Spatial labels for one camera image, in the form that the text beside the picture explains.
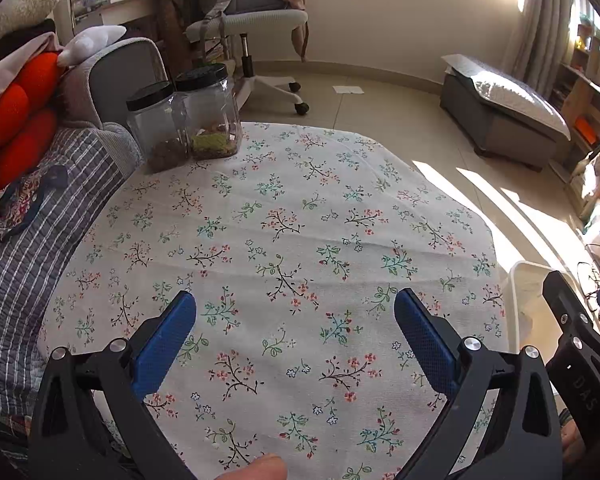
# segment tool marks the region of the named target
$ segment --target white paper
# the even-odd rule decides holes
[[[334,86],[336,94],[363,94],[365,93],[359,86]]]

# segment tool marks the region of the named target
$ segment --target baseboard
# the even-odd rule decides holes
[[[442,93],[442,83],[368,66],[324,61],[307,61],[304,63],[301,61],[255,61],[253,64],[256,73],[262,70],[263,72],[285,72],[289,75],[301,73],[345,75],[406,86],[429,94],[440,95]]]

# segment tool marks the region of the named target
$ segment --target red plush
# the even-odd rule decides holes
[[[51,108],[33,114],[14,139],[0,150],[0,190],[32,170],[49,149],[58,117]]]
[[[27,61],[15,79],[29,97],[31,111],[40,110],[51,99],[64,68],[57,65],[57,52],[43,52]]]
[[[0,96],[0,148],[22,129],[29,117],[29,98],[22,86],[11,83]]]

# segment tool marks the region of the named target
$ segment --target floral print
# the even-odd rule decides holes
[[[445,403],[395,296],[411,287],[461,336],[506,350],[491,235],[371,139],[243,129],[237,155],[140,169],[113,195],[56,286],[40,350],[101,350],[186,290],[196,323],[144,403],[198,478],[274,452],[290,477],[392,480]]]

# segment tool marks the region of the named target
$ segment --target jar lid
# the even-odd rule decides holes
[[[180,74],[176,78],[178,92],[192,92],[227,79],[228,73],[223,63],[201,66]]]
[[[173,84],[170,81],[158,81],[139,89],[126,100],[126,109],[137,112],[143,108],[159,103],[173,94]]]

